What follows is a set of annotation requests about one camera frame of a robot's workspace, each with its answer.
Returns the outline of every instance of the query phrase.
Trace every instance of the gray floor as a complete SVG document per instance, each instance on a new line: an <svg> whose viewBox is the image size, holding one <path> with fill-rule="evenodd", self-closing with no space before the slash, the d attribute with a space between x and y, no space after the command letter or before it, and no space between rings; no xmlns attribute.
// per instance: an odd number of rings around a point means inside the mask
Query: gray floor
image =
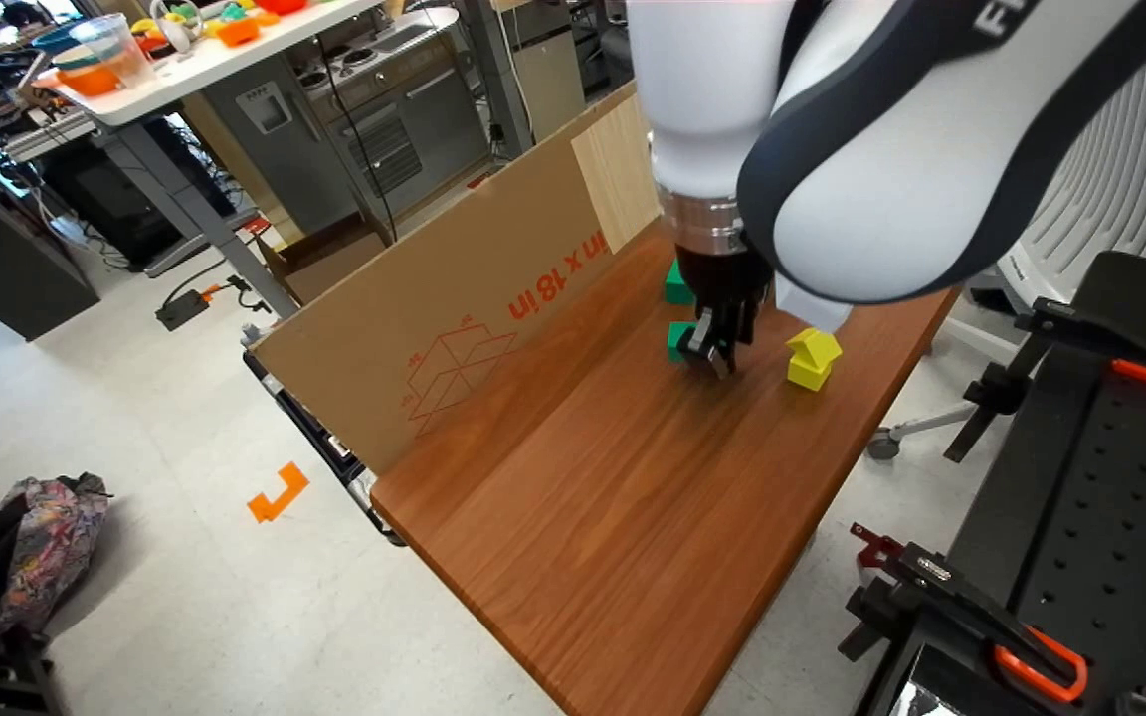
<svg viewBox="0 0 1146 716"><path fill-rule="evenodd" d="M72 713L557 713L430 571L357 519L252 384L252 313L231 296L174 336L150 319L206 260L159 282L104 279L104 304L40 341L0 325L0 495L80 470L117 491L90 583L52 622ZM959 336L941 336L890 417L959 402L988 355ZM850 628L848 523L946 547L1000 439L966 466L941 458L946 430L895 466L861 461L708 713L850 713L876 662L837 654ZM310 491L255 527L245 499L276 491L284 461Z"/></svg>

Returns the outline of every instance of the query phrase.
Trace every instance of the table leg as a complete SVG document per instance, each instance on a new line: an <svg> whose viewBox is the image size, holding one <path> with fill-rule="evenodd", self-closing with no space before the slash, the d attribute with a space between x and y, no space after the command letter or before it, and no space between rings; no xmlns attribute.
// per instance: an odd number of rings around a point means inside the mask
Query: table leg
<svg viewBox="0 0 1146 716"><path fill-rule="evenodd" d="M244 247L234 229L206 203L206 194L170 164L142 125L101 131L108 161L188 234L183 245L212 245L277 313L291 319L300 304L268 267Z"/></svg>

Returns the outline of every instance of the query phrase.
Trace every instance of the wooden table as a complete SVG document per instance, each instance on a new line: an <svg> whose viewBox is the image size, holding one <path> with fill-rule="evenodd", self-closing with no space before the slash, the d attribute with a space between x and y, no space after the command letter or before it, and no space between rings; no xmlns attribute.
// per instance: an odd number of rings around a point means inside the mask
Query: wooden table
<svg viewBox="0 0 1146 716"><path fill-rule="evenodd" d="M639 234L373 491L568 713L711 695L951 307L857 310L822 394L783 384L801 323L767 313L708 384L663 359L669 256Z"/></svg>

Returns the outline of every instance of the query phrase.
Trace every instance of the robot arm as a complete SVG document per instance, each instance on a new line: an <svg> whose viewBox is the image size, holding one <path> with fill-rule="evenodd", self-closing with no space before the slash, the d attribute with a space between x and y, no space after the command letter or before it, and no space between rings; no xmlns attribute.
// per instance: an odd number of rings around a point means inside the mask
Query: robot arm
<svg viewBox="0 0 1146 716"><path fill-rule="evenodd" d="M771 270L801 307L978 276L1146 60L1146 0L821 6L630 0L691 351L748 340Z"/></svg>

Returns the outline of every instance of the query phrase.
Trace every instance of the cardboard sheet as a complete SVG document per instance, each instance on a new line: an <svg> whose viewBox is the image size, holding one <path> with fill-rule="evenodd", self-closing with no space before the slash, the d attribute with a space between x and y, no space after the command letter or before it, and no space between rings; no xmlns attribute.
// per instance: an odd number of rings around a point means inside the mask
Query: cardboard sheet
<svg viewBox="0 0 1146 716"><path fill-rule="evenodd" d="M383 473L590 288L630 229L657 221L643 131L630 127L643 125L626 89L300 310L255 359Z"/></svg>

